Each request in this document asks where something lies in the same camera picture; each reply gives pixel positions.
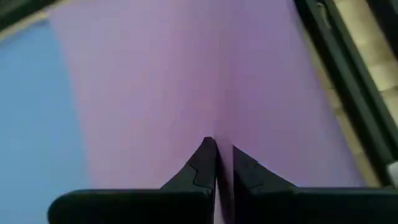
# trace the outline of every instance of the black edge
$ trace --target black edge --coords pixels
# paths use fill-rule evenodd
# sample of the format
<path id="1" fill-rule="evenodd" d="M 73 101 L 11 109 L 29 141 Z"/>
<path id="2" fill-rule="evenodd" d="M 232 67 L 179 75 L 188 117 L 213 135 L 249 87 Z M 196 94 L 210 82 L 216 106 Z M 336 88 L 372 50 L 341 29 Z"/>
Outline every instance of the black edge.
<path id="1" fill-rule="evenodd" d="M 58 0 L 0 0 L 0 31 Z"/>
<path id="2" fill-rule="evenodd" d="M 397 221 L 397 190 L 296 187 L 236 147 L 234 191 L 237 224 Z"/>
<path id="3" fill-rule="evenodd" d="M 398 158 L 398 130 L 333 1 L 295 0 L 315 47 L 382 185 Z M 319 3 L 325 7 L 326 24 Z"/>
<path id="4" fill-rule="evenodd" d="M 396 58 L 398 58 L 398 1 L 366 0 Z"/>

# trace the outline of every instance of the black plastic part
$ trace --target black plastic part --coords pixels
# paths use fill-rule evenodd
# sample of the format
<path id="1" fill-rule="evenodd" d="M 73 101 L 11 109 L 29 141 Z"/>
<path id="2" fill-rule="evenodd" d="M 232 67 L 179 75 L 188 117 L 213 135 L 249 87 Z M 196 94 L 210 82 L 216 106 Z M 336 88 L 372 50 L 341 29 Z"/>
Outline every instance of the black plastic part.
<path id="1" fill-rule="evenodd" d="M 387 166 L 398 158 L 398 130 L 334 1 L 295 3 L 381 184 L 391 185 Z"/>
<path id="2" fill-rule="evenodd" d="M 366 0 L 383 30 L 392 51 L 398 58 L 398 1 L 397 0 Z"/>
<path id="3" fill-rule="evenodd" d="M 0 31 L 58 0 L 0 0 Z"/>
<path id="4" fill-rule="evenodd" d="M 50 224 L 213 223 L 217 145 L 207 137 L 181 171 L 156 190 L 77 190 L 56 199 Z"/>
<path id="5" fill-rule="evenodd" d="M 301 188 L 234 148 L 236 223 L 397 223 L 398 191 Z"/>

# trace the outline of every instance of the black frame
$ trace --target black frame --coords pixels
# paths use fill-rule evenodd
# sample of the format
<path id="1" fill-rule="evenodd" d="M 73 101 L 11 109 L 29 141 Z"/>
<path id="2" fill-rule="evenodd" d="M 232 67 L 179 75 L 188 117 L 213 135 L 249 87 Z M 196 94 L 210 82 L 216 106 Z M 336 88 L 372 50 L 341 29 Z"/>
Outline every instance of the black frame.
<path id="1" fill-rule="evenodd" d="M 295 4 L 381 184 L 392 185 L 388 167 L 398 159 L 398 130 L 334 1 Z"/>
<path id="2" fill-rule="evenodd" d="M 398 191 L 297 187 L 234 147 L 237 224 L 396 223 Z"/>

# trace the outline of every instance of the tiled surface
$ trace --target tiled surface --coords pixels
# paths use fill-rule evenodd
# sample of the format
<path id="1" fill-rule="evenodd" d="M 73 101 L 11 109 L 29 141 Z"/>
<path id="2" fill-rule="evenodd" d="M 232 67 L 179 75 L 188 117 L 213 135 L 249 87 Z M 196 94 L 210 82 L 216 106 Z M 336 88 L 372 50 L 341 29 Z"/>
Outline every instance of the tiled surface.
<path id="1" fill-rule="evenodd" d="M 335 2 L 394 121 L 398 123 L 398 62 L 375 18 L 373 18 L 369 6 L 365 0 L 335 0 Z M 341 130 L 346 136 L 355 161 L 367 184 L 371 187 L 377 187 L 379 181 L 369 163 L 369 159 L 358 141 L 358 137 L 312 43 L 309 43 L 309 46 L 319 78 L 329 96 L 331 106 L 335 111 Z"/>

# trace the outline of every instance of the purple paper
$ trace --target purple paper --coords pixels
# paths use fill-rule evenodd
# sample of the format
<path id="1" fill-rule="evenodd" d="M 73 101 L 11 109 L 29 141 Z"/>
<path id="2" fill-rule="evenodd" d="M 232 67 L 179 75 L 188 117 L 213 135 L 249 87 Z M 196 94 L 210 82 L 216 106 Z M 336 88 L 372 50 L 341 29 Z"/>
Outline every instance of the purple paper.
<path id="1" fill-rule="evenodd" d="M 299 186 L 363 185 L 291 2 L 83 1 L 50 21 L 97 187 L 158 188 L 205 136 L 230 183 L 235 144 Z"/>
<path id="2" fill-rule="evenodd" d="M 95 186 L 159 188 L 214 135 L 220 40 L 209 9 L 100 0 L 53 12 Z"/>
<path id="3" fill-rule="evenodd" d="M 302 187 L 359 187 L 292 1 L 234 1 L 230 140 Z"/>

